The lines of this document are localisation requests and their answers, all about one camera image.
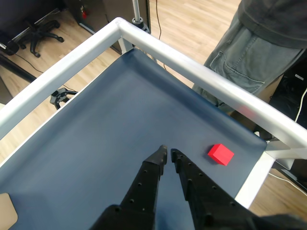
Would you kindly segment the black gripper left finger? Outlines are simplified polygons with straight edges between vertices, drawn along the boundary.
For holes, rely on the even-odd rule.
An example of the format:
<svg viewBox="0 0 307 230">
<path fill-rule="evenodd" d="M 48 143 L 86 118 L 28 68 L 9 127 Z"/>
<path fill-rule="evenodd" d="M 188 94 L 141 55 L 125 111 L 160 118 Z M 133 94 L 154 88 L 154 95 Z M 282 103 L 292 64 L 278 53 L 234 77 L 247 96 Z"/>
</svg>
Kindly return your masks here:
<svg viewBox="0 0 307 230">
<path fill-rule="evenodd" d="M 92 230 L 153 230 L 160 177 L 167 163 L 167 146 L 142 162 L 128 192 L 119 205 L 110 205 Z"/>
</svg>

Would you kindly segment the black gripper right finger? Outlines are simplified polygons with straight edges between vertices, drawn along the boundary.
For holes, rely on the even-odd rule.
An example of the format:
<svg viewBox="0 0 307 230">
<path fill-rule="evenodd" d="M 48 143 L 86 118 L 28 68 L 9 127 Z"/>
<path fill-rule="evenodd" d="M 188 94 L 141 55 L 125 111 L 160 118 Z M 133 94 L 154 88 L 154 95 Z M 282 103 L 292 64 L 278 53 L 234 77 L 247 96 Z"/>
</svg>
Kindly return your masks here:
<svg viewBox="0 0 307 230">
<path fill-rule="evenodd" d="M 218 186 L 184 153 L 171 149 L 196 230 L 259 230 L 258 218 Z"/>
</svg>

